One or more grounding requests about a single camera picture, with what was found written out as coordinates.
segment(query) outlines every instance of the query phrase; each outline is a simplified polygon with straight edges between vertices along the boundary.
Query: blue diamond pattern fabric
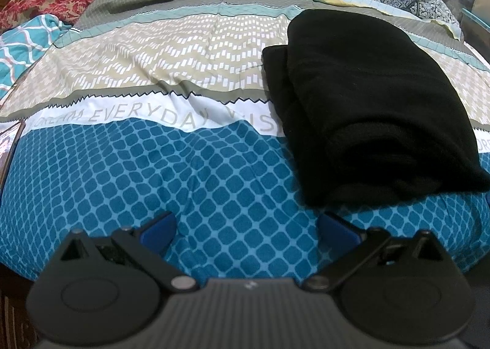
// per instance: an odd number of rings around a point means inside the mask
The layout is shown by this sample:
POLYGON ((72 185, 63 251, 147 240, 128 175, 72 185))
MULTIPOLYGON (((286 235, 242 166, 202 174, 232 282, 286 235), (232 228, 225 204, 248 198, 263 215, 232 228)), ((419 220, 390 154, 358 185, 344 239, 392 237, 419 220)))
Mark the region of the blue diamond pattern fabric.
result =
MULTIPOLYGON (((490 154, 481 154, 490 169, 490 154)), ((34 280, 70 229, 91 236, 139 226, 164 210, 178 233, 164 258, 209 277, 292 276, 331 261, 317 213, 301 202, 284 138, 246 121, 185 133, 131 118, 33 130, 20 141, 0 206, 0 262, 34 280)), ((490 249, 484 194, 452 194, 383 209, 341 207, 359 227, 394 235, 433 229, 457 264, 490 249)))

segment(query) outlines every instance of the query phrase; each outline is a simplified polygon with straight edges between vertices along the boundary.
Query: beige zigzag pattern fabric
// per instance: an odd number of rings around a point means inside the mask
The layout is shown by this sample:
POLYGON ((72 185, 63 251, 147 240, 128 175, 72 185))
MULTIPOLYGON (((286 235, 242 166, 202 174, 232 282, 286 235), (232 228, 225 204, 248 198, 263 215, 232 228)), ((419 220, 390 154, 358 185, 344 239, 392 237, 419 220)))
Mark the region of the beige zigzag pattern fabric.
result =
MULTIPOLYGON (((241 15, 192 15, 132 23, 95 38, 52 47, 10 94, 0 116, 73 91, 182 80, 212 91, 263 89, 262 49, 287 43, 289 20, 241 15)), ((470 119, 490 124, 490 73, 422 47, 456 88, 470 119)))

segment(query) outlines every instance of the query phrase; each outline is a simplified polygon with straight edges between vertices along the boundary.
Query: white stripe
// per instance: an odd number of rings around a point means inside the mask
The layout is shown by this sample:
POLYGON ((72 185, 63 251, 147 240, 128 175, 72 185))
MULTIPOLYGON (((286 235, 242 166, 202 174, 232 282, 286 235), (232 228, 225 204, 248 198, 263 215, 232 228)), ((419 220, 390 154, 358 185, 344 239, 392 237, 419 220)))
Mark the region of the white stripe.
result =
POLYGON ((205 96, 191 94, 185 99, 175 93, 117 98, 91 96, 68 107, 40 110, 27 119, 23 134, 50 126, 96 125, 138 117, 184 132, 193 132, 201 128, 220 128, 240 120, 253 121, 252 126, 259 134, 283 136, 282 127, 274 119, 274 115, 272 104, 261 101, 254 103, 251 100, 237 100, 235 103, 224 105, 205 96))
POLYGON ((38 51, 47 50, 47 47, 43 47, 42 45, 39 45, 39 44, 30 45, 30 44, 26 44, 25 42, 9 42, 5 46, 10 47, 10 46, 16 46, 16 45, 27 47, 29 50, 32 50, 34 48, 37 49, 38 51))

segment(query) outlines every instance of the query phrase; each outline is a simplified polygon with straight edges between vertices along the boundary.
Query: teal and white lattice fabric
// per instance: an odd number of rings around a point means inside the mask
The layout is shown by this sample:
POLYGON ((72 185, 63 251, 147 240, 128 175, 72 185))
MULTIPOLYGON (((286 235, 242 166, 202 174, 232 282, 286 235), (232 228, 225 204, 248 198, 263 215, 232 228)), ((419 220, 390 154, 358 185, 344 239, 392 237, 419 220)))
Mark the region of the teal and white lattice fabric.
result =
POLYGON ((41 15, 0 36, 0 99, 70 27, 56 16, 41 15))
MULTIPOLYGON (((26 118, 0 205, 0 262, 34 279, 70 229, 110 234, 163 210, 178 234, 162 256, 201 283, 302 280, 331 261, 262 75, 263 48, 285 44, 306 8, 405 30, 454 85, 490 170, 490 72, 450 24, 356 0, 96 0, 0 109, 0 125, 26 118)), ((463 270, 490 250, 484 193, 333 211, 397 236, 431 229, 463 270)))

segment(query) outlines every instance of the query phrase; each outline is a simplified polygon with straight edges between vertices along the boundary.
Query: round black pad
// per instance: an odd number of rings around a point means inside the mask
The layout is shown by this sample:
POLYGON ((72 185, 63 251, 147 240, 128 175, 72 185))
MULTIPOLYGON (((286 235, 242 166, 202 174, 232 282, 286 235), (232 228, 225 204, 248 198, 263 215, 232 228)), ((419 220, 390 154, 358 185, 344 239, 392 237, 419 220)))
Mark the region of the round black pad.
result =
POLYGON ((98 346, 136 333, 149 323, 159 303, 157 284, 143 272, 80 259, 41 275, 26 308, 48 340, 98 346))
POLYGON ((365 333, 399 345, 430 345, 459 334, 474 300, 458 276, 425 276, 393 264, 367 268, 340 292, 345 316, 365 333))

